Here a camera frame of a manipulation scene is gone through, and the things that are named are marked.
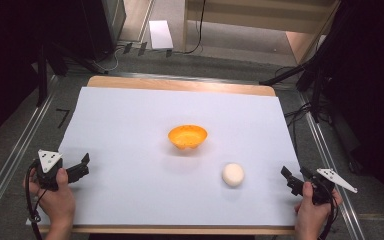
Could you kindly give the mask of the black metal stand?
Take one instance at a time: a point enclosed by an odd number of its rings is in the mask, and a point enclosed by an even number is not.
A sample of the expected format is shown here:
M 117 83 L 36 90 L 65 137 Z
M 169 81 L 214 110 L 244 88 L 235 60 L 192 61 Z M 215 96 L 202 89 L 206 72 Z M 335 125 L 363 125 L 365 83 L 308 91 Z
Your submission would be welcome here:
M 313 86 L 312 98 L 309 102 L 309 109 L 311 116 L 316 123 L 320 122 L 320 95 L 322 89 L 322 82 L 327 77 L 326 64 L 329 60 L 331 50 L 328 47 L 320 47 L 315 54 L 306 62 L 293 67 L 279 76 L 275 76 L 269 80 L 260 81 L 262 86 L 273 86 L 277 83 L 286 80 L 297 74 L 301 74 L 299 77 L 296 88 L 299 92 L 306 91 L 310 86 Z
M 44 104 L 48 96 L 47 66 L 50 66 L 55 74 L 65 76 L 68 72 L 68 67 L 64 61 L 65 57 L 68 57 L 76 63 L 80 64 L 91 73 L 99 75 L 105 74 L 105 71 L 99 70 L 97 67 L 93 66 L 84 58 L 80 57 L 78 54 L 75 54 L 69 49 L 54 42 L 42 42 L 39 44 L 37 50 L 37 74 L 39 90 L 37 100 L 38 107 Z

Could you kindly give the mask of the black cabinet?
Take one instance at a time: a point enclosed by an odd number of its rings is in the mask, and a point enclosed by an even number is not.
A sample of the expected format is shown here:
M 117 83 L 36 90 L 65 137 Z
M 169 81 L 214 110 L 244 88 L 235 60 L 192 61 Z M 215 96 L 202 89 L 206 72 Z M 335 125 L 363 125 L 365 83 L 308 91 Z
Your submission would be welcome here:
M 79 0 L 85 23 L 85 47 L 82 52 L 93 60 L 115 51 L 126 11 L 124 0 Z

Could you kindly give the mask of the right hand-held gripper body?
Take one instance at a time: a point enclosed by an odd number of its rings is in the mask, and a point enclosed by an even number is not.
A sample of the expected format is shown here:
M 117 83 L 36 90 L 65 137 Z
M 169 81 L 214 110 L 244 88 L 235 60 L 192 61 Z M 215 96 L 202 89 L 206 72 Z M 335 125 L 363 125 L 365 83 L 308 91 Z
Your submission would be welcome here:
M 353 193 L 358 192 L 356 187 L 353 187 L 331 168 L 318 168 L 313 174 L 314 180 L 311 183 L 313 185 L 313 203 L 315 205 L 329 203 L 332 199 L 331 193 L 336 185 Z

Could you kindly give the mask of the white board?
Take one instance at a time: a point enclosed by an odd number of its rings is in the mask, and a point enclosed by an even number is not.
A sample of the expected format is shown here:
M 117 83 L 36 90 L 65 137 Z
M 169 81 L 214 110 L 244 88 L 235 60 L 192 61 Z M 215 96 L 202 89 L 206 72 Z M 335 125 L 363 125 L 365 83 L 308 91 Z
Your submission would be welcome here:
M 166 20 L 153 20 L 149 22 L 151 45 L 153 49 L 172 49 L 173 41 Z

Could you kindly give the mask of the white round bun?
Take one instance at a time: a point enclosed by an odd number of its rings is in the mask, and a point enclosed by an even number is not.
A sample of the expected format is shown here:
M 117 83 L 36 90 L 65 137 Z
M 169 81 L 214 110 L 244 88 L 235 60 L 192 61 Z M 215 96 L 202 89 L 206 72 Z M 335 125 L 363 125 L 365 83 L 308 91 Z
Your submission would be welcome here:
M 240 164 L 229 163 L 222 171 L 223 181 L 230 187 L 239 186 L 245 178 L 245 172 Z

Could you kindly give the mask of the person's right hand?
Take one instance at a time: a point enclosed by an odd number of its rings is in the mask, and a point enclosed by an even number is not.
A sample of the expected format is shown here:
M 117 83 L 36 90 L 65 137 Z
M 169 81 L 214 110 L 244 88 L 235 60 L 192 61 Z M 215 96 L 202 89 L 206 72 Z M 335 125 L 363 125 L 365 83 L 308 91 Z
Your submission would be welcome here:
M 302 193 L 302 201 L 294 207 L 297 214 L 295 229 L 312 228 L 320 231 L 322 225 L 331 213 L 331 206 L 329 204 L 313 204 L 313 187 L 310 182 L 303 184 Z

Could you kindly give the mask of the white table sheet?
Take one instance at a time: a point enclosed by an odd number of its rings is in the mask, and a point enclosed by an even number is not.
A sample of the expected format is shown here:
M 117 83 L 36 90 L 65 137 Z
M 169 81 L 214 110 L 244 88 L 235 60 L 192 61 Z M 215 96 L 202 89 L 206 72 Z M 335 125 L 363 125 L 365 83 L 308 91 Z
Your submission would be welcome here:
M 197 148 L 168 133 L 203 127 Z M 86 153 L 89 174 L 74 183 L 77 226 L 291 226 L 297 197 L 281 174 L 299 171 L 276 97 L 84 87 L 59 147 L 71 167 Z M 222 171 L 245 172 L 237 187 Z

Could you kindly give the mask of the light wooden furniture frame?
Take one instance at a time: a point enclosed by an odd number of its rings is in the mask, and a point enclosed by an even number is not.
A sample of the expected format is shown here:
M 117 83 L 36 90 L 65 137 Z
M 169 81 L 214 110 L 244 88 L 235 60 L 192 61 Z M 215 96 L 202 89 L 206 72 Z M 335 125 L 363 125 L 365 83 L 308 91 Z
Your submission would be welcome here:
M 330 31 L 340 0 L 185 0 L 184 23 L 209 23 L 285 31 L 298 64 Z

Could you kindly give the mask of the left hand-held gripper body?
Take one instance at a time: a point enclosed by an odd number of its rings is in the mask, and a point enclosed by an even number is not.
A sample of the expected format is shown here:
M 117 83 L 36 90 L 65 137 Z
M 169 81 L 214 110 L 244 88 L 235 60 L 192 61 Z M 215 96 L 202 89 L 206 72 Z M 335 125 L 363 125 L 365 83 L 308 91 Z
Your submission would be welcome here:
M 38 150 L 38 158 L 33 160 L 29 179 L 39 185 L 40 189 L 57 191 L 57 173 L 62 167 L 62 154 L 59 152 Z

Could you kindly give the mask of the person's left hand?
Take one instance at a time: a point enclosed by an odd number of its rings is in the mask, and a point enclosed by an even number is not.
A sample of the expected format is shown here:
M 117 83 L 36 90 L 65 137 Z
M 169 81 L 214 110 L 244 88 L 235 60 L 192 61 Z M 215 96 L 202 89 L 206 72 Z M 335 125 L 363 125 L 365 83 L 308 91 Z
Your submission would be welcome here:
M 35 196 L 41 196 L 39 205 L 48 215 L 51 225 L 71 225 L 76 210 L 75 197 L 68 185 L 68 174 L 64 168 L 60 168 L 57 173 L 57 191 L 45 191 L 39 185 L 29 179 L 29 191 Z

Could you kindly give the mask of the orange bowl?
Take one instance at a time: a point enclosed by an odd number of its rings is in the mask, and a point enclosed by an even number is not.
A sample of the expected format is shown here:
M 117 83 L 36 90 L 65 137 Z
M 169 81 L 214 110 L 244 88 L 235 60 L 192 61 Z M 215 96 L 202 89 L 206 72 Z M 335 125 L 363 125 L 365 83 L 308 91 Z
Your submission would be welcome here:
M 207 131 L 197 125 L 181 125 L 168 133 L 168 139 L 178 149 L 195 149 L 202 144 L 208 136 Z

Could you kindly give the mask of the metal floor rail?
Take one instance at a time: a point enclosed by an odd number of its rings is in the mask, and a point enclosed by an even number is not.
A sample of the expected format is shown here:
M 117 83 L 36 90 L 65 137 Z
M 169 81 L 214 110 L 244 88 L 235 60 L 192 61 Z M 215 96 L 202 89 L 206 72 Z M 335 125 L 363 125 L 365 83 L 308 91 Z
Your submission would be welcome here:
M 34 91 L 0 128 L 0 201 L 49 109 L 58 84 L 59 78 L 53 75 L 44 102 L 36 106 L 38 92 Z
M 257 85 L 257 86 L 259 85 L 259 81 L 257 80 L 237 80 L 237 79 L 225 79 L 225 78 L 175 76 L 175 75 L 164 75 L 164 74 L 161 75 L 161 74 L 147 74 L 147 73 L 116 72 L 116 73 L 107 74 L 106 76 L 180 80 L 180 81 L 199 81 L 199 82 L 225 83 L 225 84 Z
M 343 203 L 337 208 L 336 213 L 342 216 L 351 240 L 366 240 L 357 214 L 348 196 L 351 193 L 351 190 L 348 189 L 349 184 L 338 173 L 320 124 L 313 119 L 310 113 L 306 115 L 306 119 L 321 157 L 321 175 L 327 176 L 329 180 L 334 180 L 337 192 L 343 198 Z

